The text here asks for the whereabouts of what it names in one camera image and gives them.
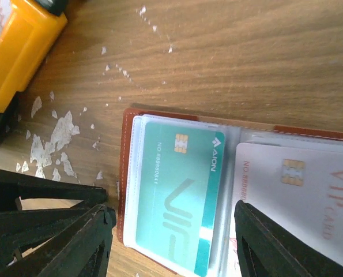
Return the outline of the teal credit card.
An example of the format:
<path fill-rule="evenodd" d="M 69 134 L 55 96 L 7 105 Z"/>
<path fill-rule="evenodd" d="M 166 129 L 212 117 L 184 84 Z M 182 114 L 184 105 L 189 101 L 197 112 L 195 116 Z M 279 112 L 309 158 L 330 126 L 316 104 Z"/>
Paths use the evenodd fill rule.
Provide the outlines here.
<path fill-rule="evenodd" d="M 145 124 L 135 245 L 179 273 L 208 272 L 224 148 L 215 128 Z"/>

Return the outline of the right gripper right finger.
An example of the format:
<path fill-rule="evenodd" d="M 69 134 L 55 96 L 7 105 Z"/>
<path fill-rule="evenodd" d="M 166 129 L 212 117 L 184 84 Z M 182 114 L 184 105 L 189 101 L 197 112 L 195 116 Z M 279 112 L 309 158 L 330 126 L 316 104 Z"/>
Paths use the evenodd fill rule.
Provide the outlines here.
<path fill-rule="evenodd" d="M 343 266 L 296 238 L 253 205 L 234 212 L 242 276 L 343 276 Z"/>

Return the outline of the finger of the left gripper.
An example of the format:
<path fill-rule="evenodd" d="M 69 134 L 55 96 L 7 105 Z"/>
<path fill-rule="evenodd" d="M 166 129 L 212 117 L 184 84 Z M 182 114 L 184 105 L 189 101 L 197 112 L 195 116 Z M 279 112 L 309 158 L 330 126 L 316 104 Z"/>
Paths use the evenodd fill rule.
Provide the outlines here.
<path fill-rule="evenodd" d="M 0 212 L 17 211 L 18 198 L 80 200 L 82 206 L 92 207 L 107 202 L 107 191 L 0 169 Z"/>
<path fill-rule="evenodd" d="M 12 265 L 58 235 L 91 208 L 0 214 L 0 265 Z"/>

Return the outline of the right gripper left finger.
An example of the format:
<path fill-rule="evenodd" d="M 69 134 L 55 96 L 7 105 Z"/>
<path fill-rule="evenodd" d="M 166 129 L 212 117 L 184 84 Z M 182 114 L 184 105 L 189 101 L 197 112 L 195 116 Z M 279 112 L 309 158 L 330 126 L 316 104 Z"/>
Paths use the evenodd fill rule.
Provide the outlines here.
<path fill-rule="evenodd" d="M 97 205 L 34 252 L 0 269 L 0 276 L 106 276 L 115 225 L 115 211 Z"/>

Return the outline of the brown leather card holder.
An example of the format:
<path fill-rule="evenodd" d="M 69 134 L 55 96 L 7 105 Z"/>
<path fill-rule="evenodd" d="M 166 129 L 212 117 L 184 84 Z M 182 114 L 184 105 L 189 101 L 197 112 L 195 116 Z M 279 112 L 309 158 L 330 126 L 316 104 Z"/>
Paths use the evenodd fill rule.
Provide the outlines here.
<path fill-rule="evenodd" d="M 118 240 L 183 276 L 343 276 L 343 132 L 123 113 Z"/>

